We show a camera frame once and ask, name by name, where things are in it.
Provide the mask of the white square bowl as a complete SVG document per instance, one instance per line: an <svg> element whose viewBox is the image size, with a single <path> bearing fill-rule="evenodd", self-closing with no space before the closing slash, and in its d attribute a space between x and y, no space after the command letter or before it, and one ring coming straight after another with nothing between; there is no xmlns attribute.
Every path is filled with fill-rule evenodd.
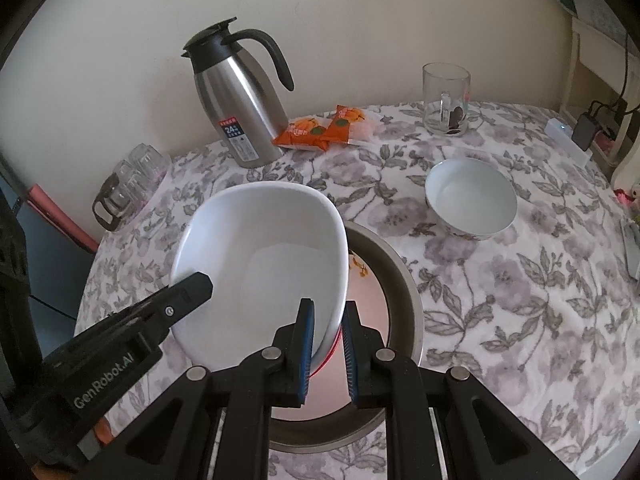
<svg viewBox="0 0 640 480"><path fill-rule="evenodd" d="M238 365L295 321L299 301L314 302L311 367L329 352L348 285L341 215L309 186L257 182L227 188L198 207L183 233L169 281L205 273L213 296L172 326L192 363Z"/></svg>

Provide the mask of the strawberry pattern red-rimmed bowl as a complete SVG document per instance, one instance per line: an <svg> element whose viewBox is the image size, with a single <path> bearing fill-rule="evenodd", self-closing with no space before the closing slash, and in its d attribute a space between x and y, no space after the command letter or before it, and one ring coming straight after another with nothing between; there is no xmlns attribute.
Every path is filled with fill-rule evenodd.
<svg viewBox="0 0 640 480"><path fill-rule="evenodd" d="M332 346L329 352L324 357L323 361L318 366L311 367L311 371L309 372L309 378L314 377L314 375L317 375L320 372L320 370L322 370L322 368L329 363L329 360L332 359L332 356L334 355L336 348L341 343L341 341L342 341L342 329L339 328L336 332L334 341L332 342Z"/></svg>

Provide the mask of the dark blue panel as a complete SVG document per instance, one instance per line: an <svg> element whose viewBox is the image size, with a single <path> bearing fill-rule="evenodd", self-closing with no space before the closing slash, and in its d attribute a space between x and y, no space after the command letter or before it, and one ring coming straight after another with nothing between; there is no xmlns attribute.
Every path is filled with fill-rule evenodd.
<svg viewBox="0 0 640 480"><path fill-rule="evenodd" d="M2 180L1 188L26 235L29 307L40 350L47 356L74 336L94 255L18 197L9 182Z"/></svg>

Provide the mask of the upturned drinking glass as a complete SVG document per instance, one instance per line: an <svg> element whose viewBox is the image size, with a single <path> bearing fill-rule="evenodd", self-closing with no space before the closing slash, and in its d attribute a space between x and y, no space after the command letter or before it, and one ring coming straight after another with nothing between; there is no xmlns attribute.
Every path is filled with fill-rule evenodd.
<svg viewBox="0 0 640 480"><path fill-rule="evenodd" d="M121 160L114 168L118 186L133 202L145 203L149 200L152 188L149 178L128 160Z"/></svg>
<svg viewBox="0 0 640 480"><path fill-rule="evenodd" d="M162 182L170 167L170 157L152 145L138 144L128 155L130 164L153 183Z"/></svg>

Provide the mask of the floral grey tablecloth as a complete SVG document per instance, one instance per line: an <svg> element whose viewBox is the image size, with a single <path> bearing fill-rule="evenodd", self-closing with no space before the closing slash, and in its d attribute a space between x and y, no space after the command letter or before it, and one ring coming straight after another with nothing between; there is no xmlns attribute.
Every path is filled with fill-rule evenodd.
<svg viewBox="0 0 640 480"><path fill-rule="evenodd" d="M626 268L623 207L596 166L577 167L546 136L544 108L470 107L453 139L422 127L418 103L380 108L370 148L291 152L239 167L212 143L179 156L158 206L102 238L78 312L84 330L163 287L179 237L212 194L245 182L303 183L386 240L418 286L424 360L467 367L583 479L617 474L639 439L639 297ZM470 156L518 196L509 229L472 242L427 208L427 170Z"/></svg>

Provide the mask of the light blue bowl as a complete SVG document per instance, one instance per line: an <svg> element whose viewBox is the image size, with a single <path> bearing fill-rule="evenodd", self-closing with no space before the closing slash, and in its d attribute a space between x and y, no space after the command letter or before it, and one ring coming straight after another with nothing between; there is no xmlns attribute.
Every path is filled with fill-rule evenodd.
<svg viewBox="0 0 640 480"><path fill-rule="evenodd" d="M426 175L427 205L442 227L465 240L487 240L512 226L518 198L509 179L484 160L438 162Z"/></svg>

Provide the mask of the stainless steel thermos jug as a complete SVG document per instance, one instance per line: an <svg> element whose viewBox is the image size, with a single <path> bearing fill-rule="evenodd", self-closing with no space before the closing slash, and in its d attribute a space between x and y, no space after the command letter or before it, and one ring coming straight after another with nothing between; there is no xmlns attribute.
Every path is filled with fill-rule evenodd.
<svg viewBox="0 0 640 480"><path fill-rule="evenodd" d="M241 46L254 40L270 55L282 86L292 91L288 63L270 35L258 29L230 32L227 18L206 27L183 47L194 73L198 98L221 140L239 166L266 166L282 157L273 143L288 126L276 89L256 58Z"/></svg>

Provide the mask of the orange snack packet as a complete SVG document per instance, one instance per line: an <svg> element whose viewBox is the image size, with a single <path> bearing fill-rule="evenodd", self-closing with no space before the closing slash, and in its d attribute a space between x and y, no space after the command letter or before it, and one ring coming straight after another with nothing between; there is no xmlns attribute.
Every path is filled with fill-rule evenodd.
<svg viewBox="0 0 640 480"><path fill-rule="evenodd" d="M329 142L324 132L330 125L329 118L306 116L293 120L272 144L289 150L326 152Z"/></svg>
<svg viewBox="0 0 640 480"><path fill-rule="evenodd" d="M328 143L361 145L374 140L382 116L358 107L337 105L320 138Z"/></svg>

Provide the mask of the clear glass mug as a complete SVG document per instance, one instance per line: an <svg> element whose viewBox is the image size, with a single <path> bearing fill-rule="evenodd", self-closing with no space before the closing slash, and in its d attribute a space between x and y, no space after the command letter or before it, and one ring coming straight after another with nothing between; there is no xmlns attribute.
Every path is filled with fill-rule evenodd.
<svg viewBox="0 0 640 480"><path fill-rule="evenodd" d="M451 63L422 67L423 123L430 133L460 136L469 125L471 74Z"/></svg>

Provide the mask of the black power adapter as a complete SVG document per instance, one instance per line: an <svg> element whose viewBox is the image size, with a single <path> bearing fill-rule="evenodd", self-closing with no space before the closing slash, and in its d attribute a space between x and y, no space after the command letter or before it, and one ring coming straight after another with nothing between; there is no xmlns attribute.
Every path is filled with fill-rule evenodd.
<svg viewBox="0 0 640 480"><path fill-rule="evenodd" d="M572 133L572 141L584 152L590 148L593 138L600 129L596 118L589 113L582 113Z"/></svg>

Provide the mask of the white shelf unit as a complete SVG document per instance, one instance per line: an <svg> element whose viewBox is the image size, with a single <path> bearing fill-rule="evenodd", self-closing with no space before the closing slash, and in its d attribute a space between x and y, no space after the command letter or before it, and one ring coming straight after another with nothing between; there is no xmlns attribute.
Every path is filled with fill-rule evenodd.
<svg viewBox="0 0 640 480"><path fill-rule="evenodd" d="M587 112L602 122L591 151L614 188L639 181L639 55L632 41L619 44L573 18L560 112L572 126Z"/></svg>

